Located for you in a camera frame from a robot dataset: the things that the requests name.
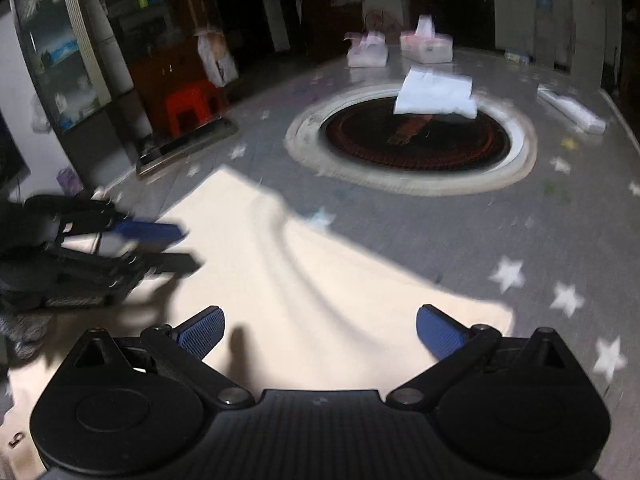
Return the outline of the cream garment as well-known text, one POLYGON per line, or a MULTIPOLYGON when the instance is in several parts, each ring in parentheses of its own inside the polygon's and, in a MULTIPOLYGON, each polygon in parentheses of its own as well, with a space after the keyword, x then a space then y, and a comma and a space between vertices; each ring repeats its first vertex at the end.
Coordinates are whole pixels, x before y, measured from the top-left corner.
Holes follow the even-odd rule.
POLYGON ((11 373, 6 479, 453 479, 469 469, 426 418, 383 396, 435 363, 416 336, 427 301, 507 330, 500 304, 456 296, 311 229, 277 194, 221 169, 159 222, 185 237, 194 273, 127 281, 111 307, 63 310, 66 356, 11 373), (212 408, 163 375, 149 327, 224 311, 204 363, 248 390, 212 408))

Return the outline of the red plastic stool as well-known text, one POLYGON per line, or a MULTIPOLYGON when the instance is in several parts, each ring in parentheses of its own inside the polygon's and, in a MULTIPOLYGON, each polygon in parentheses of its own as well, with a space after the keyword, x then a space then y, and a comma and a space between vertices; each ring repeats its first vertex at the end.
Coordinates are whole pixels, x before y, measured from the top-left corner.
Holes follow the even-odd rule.
POLYGON ((224 114, 228 101, 218 87, 201 79, 185 84, 165 99, 171 137, 178 139, 224 114))

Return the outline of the white paper bag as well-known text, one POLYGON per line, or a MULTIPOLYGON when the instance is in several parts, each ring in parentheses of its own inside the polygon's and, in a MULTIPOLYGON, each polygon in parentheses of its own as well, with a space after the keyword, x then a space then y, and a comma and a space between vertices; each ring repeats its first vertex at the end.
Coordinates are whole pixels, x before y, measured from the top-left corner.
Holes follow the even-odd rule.
POLYGON ((239 77, 235 62, 228 48, 224 33, 213 27, 199 29, 198 55, 208 80, 218 88, 224 88, 239 77))

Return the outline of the round black induction cooktop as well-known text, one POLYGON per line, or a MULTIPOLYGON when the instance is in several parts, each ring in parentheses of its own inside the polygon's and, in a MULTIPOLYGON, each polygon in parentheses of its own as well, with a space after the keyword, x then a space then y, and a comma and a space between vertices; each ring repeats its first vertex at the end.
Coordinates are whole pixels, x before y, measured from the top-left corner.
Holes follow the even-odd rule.
POLYGON ((396 115, 399 90, 354 87, 308 107, 285 133, 288 154, 323 177, 415 196, 495 191, 533 170, 535 128, 512 104, 480 91, 473 119, 396 115))

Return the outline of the loose white tissue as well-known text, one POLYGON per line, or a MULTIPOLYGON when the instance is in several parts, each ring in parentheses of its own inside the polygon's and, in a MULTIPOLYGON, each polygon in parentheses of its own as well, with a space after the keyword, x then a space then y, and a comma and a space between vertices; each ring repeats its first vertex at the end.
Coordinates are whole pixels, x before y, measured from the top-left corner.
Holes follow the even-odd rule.
POLYGON ((398 92, 394 114, 457 114, 475 119, 477 102, 473 96, 473 79, 412 68, 398 92))

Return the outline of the white remote control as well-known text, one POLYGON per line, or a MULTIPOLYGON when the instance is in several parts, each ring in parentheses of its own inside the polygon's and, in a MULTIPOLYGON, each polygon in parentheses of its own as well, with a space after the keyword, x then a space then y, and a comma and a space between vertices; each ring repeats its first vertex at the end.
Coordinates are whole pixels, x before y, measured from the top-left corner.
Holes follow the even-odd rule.
POLYGON ((605 132, 608 123, 575 99, 563 96, 542 84, 537 87, 537 96, 569 119, 579 129, 585 131, 585 133, 600 136, 605 132))

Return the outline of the small flat packet on table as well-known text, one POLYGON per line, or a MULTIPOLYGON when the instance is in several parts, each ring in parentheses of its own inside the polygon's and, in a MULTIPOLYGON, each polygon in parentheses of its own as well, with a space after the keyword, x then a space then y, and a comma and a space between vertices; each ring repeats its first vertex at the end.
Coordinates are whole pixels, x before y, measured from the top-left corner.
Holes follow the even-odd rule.
POLYGON ((518 53, 514 51, 506 51, 504 52, 504 58, 518 65, 528 65, 529 64, 529 56, 527 54, 518 53))

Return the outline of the pink tissue box with tissue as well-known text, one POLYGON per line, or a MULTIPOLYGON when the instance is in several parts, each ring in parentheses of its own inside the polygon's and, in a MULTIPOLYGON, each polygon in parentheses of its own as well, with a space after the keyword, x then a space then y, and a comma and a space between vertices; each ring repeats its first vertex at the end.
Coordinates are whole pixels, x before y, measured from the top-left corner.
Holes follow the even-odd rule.
POLYGON ((454 43, 450 36, 436 32, 431 15, 422 14, 415 30, 400 34, 400 53, 421 64, 450 63, 454 43))

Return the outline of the water dispenser with blue bottle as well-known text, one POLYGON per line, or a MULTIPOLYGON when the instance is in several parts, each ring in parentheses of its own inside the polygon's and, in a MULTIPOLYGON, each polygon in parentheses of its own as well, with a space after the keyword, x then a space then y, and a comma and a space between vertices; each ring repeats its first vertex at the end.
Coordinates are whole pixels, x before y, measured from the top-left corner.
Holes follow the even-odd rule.
POLYGON ((537 64, 554 65, 555 33, 553 0, 535 0, 534 58, 537 64))

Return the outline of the strawberry print pet bed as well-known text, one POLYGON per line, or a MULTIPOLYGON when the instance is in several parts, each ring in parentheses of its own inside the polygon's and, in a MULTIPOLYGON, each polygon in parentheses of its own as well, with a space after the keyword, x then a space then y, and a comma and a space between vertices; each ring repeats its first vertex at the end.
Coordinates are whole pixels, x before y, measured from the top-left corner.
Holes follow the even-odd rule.
POLYGON ((383 10, 367 10, 363 23, 368 32, 382 32, 389 37, 398 35, 402 29, 400 21, 390 12, 383 10))

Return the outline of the white refrigerator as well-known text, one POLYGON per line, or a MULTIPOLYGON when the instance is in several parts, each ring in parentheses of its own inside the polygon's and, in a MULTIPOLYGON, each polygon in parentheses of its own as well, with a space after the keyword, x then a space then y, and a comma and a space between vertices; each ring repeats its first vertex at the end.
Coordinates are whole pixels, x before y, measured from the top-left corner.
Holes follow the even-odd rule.
POLYGON ((606 39, 606 7, 601 0, 570 0, 572 50, 570 73, 598 86, 602 77, 606 39))

